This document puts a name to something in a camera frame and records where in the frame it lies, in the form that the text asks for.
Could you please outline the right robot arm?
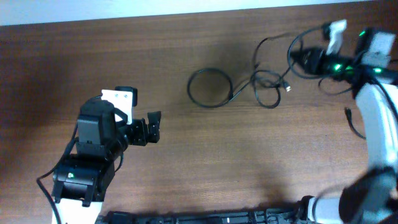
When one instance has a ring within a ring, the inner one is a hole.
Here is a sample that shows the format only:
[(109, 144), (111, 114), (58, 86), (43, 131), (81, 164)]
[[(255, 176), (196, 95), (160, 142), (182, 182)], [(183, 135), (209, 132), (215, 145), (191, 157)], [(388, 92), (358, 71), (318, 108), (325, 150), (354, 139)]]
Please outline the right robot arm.
[(325, 24), (296, 36), (287, 50), (289, 68), (298, 63), (303, 79), (332, 78), (351, 85), (361, 113), (368, 169), (344, 187), (337, 198), (308, 201), (307, 220), (314, 223), (397, 223), (397, 71), (389, 70), (396, 35), (367, 28), (353, 57), (340, 55), (344, 27)]

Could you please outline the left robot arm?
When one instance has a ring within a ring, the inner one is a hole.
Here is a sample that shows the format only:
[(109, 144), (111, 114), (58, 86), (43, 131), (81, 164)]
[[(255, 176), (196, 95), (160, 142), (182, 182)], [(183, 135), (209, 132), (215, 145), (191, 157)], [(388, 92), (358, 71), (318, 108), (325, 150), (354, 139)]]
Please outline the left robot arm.
[(95, 223), (107, 188), (119, 169), (130, 146), (145, 146), (160, 139), (161, 112), (148, 113), (147, 119), (128, 123), (125, 112), (106, 100), (90, 100), (81, 108), (77, 119), (78, 137), (53, 173), (52, 197), (57, 223)]

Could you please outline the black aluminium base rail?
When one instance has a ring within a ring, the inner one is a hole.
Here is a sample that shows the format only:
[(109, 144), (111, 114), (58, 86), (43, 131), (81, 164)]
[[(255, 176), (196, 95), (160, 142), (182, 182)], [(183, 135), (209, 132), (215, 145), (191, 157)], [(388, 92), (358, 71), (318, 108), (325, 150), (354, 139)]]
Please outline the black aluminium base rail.
[(246, 210), (243, 212), (138, 215), (128, 212), (108, 212), (100, 215), (96, 224), (291, 224), (310, 223), (292, 209)]

